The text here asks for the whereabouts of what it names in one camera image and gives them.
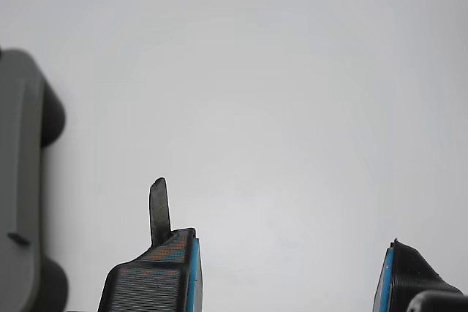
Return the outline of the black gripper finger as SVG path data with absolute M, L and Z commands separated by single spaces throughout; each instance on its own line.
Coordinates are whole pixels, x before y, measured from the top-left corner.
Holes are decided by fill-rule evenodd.
M 150 247 L 107 274 L 98 310 L 201 312 L 200 241 L 193 228 L 171 229 L 164 178 L 151 185 L 149 216 Z
M 398 240 L 385 253 L 373 311 L 463 311 L 464 293 L 448 284 L 418 250 Z

